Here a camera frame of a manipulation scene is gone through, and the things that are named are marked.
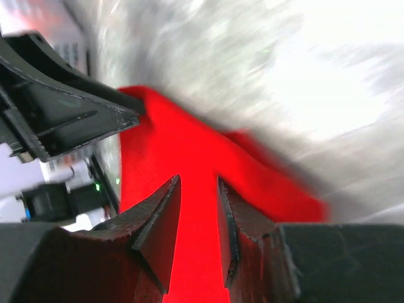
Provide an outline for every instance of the red cloth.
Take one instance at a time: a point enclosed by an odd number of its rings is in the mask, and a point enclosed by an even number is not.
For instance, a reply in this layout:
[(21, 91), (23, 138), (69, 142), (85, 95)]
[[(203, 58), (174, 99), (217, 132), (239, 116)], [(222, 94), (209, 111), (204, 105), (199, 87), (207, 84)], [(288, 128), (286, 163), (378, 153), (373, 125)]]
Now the red cloth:
[(291, 181), (245, 134), (220, 134), (147, 87), (121, 91), (142, 98), (147, 112), (140, 126), (121, 133), (121, 211), (173, 175), (181, 176), (181, 214), (164, 302), (229, 301), (220, 263), (218, 175), (274, 221), (325, 219), (324, 205)]

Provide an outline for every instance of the red towel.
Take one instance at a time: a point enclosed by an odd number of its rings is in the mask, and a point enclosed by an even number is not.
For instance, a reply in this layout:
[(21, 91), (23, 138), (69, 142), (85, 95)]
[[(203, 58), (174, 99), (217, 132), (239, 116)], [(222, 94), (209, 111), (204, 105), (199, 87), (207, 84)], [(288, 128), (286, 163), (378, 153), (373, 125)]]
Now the red towel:
[(265, 157), (246, 134), (220, 134), (143, 86), (147, 115), (121, 133), (121, 211), (147, 198), (173, 175), (182, 182), (181, 214), (170, 303), (225, 303), (217, 225), (217, 176), (276, 222), (322, 222), (325, 208)]

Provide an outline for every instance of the blurred background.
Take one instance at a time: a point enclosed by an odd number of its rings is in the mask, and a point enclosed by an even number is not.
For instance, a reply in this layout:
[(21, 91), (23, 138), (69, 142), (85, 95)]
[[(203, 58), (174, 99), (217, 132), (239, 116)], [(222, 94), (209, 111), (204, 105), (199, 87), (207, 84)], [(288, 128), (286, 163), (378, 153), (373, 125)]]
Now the blurred background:
[[(74, 67), (107, 85), (148, 85), (218, 129), (250, 130), (330, 204), (332, 221), (404, 223), (401, 2), (0, 0), (0, 8), (3, 34), (39, 30), (62, 57), (64, 45), (75, 47)], [(119, 195), (119, 140), (96, 153)], [(50, 174), (37, 162), (20, 169), (26, 184)]]

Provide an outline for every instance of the red fabric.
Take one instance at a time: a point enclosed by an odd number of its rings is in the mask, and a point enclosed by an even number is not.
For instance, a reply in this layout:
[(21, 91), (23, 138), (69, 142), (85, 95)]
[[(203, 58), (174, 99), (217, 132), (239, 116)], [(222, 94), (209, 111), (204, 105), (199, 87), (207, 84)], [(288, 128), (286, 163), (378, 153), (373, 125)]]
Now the red fabric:
[(147, 87), (121, 91), (142, 98), (147, 111), (140, 126), (121, 133), (121, 211), (147, 198), (173, 175), (181, 176), (179, 229), (164, 302), (229, 301), (220, 264), (218, 175), (277, 222), (325, 219), (324, 205), (291, 181), (245, 134), (226, 137)]

